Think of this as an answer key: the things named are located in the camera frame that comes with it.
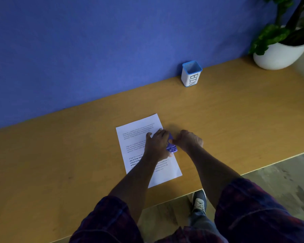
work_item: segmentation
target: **hand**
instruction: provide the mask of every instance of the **hand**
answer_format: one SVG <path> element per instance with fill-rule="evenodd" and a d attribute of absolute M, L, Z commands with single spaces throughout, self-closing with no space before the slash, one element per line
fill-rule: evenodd
<path fill-rule="evenodd" d="M 169 157 L 171 155 L 167 151 L 169 134 L 165 129 L 159 129 L 152 138 L 152 133 L 147 133 L 143 156 L 154 158 L 158 162 Z"/>
<path fill-rule="evenodd" d="M 174 140 L 169 140 L 170 143 L 181 147 L 183 151 L 188 153 L 194 147 L 203 147 L 203 140 L 188 130 L 180 131 L 180 134 Z"/>

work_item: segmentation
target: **shoe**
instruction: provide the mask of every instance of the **shoe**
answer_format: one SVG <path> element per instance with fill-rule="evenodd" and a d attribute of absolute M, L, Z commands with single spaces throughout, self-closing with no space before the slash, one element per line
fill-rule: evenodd
<path fill-rule="evenodd" d="M 193 205 L 193 209 L 192 212 L 194 210 L 201 210 L 204 213 L 206 213 L 206 207 L 207 207 L 207 200 L 206 200 L 206 195 L 203 189 L 194 192 L 192 194 L 192 205 Z"/>

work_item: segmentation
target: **jeans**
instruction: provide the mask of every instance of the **jeans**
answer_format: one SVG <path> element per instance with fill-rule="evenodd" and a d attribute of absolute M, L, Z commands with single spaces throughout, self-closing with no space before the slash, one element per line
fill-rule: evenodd
<path fill-rule="evenodd" d="M 194 210 L 189 216 L 189 226 L 198 229 L 206 229 L 209 232 L 217 235 L 222 239 L 223 242 L 228 243 L 227 239 L 223 237 L 217 230 L 215 224 L 209 220 L 206 214 L 201 210 Z"/>

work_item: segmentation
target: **gray floor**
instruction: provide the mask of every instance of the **gray floor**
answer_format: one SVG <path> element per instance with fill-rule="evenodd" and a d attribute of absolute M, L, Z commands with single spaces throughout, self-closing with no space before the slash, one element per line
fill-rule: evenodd
<path fill-rule="evenodd" d="M 295 217 L 304 220 L 304 154 L 243 175 L 274 196 Z M 190 202 L 187 196 L 143 210 L 138 227 L 146 242 L 172 234 L 188 225 Z M 214 220 L 215 209 L 207 205 Z M 66 243 L 69 238 L 57 241 Z"/>

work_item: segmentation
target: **plant pot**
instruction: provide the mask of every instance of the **plant pot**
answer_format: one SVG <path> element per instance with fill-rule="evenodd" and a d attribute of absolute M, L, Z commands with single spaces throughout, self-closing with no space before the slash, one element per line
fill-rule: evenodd
<path fill-rule="evenodd" d="M 266 70 L 279 70 L 288 67 L 304 53 L 304 45 L 287 46 L 275 43 L 268 47 L 264 55 L 254 53 L 255 63 Z"/>

